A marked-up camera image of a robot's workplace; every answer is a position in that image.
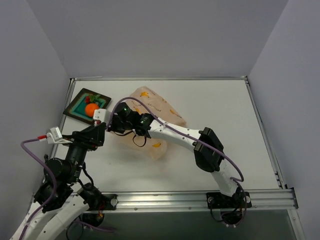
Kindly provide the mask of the banana print plastic bag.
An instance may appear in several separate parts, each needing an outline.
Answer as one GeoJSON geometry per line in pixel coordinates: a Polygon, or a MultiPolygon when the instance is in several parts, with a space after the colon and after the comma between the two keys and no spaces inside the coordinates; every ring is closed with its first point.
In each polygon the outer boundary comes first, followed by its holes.
{"type": "MultiPolygon", "coordinates": [[[[131,97],[143,102],[157,117],[172,124],[185,127],[187,122],[181,115],[159,94],[146,86],[137,88],[131,97]]],[[[117,136],[117,142],[134,150],[140,151],[154,160],[160,159],[167,152],[167,142],[162,139],[148,138],[144,141],[142,136],[117,136]]]]}

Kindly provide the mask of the orange fake fruit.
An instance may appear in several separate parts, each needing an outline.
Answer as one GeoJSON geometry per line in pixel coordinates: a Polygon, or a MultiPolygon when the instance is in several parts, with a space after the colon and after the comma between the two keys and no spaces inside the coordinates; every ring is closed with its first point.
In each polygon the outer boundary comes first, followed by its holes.
{"type": "Polygon", "coordinates": [[[95,110],[98,110],[100,107],[96,103],[89,103],[84,108],[84,113],[86,116],[92,118],[94,116],[95,110]]]}

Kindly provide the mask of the fake strawberry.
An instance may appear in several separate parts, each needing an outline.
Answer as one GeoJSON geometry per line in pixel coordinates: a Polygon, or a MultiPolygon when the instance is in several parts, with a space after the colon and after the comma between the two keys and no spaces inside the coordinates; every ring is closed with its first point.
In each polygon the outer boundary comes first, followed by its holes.
{"type": "Polygon", "coordinates": [[[100,96],[101,96],[100,94],[89,94],[84,98],[84,102],[86,104],[91,104],[91,103],[97,104],[99,102],[100,96]]]}

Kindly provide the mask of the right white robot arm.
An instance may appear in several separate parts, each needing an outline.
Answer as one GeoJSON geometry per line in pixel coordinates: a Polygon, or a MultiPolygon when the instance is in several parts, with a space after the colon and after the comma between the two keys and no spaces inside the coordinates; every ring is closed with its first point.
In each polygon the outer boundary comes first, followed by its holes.
{"type": "Polygon", "coordinates": [[[121,134],[133,131],[145,139],[161,139],[188,149],[194,153],[197,167],[214,178],[223,203],[232,207],[240,201],[237,183],[242,182],[244,176],[225,155],[224,146],[211,128],[196,130],[181,127],[156,117],[150,111],[138,113],[121,102],[111,112],[107,130],[121,134]]]}

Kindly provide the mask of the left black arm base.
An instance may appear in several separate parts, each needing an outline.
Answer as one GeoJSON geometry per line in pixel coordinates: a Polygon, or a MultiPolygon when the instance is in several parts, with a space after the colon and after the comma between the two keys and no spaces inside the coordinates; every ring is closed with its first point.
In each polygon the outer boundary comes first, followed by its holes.
{"type": "Polygon", "coordinates": [[[84,223],[98,227],[102,224],[105,214],[103,211],[115,211],[118,204],[117,194],[105,194],[89,202],[89,211],[97,213],[83,213],[81,220],[84,223]]]}

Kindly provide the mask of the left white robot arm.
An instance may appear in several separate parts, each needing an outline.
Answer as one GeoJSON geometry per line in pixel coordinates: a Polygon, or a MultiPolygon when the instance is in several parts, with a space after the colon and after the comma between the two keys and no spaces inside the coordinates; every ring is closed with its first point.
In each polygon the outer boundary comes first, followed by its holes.
{"type": "Polygon", "coordinates": [[[87,152],[103,146],[106,124],[92,125],[70,135],[63,135],[53,127],[45,135],[25,140],[21,147],[42,167],[44,182],[34,195],[29,212],[11,237],[13,240],[53,240],[73,219],[87,210],[97,210],[105,198],[93,181],[83,184],[80,174],[86,173],[87,152]],[[48,144],[65,145],[65,159],[40,160],[27,147],[27,143],[46,141],[48,144]]]}

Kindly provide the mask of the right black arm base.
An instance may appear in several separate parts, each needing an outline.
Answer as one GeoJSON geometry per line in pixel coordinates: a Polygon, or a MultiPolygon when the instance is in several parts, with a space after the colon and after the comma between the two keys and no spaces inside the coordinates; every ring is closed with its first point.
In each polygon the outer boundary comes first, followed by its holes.
{"type": "Polygon", "coordinates": [[[227,228],[236,228],[244,220],[247,210],[252,207],[250,194],[246,191],[237,191],[233,196],[207,192],[206,200],[211,217],[227,228]]]}

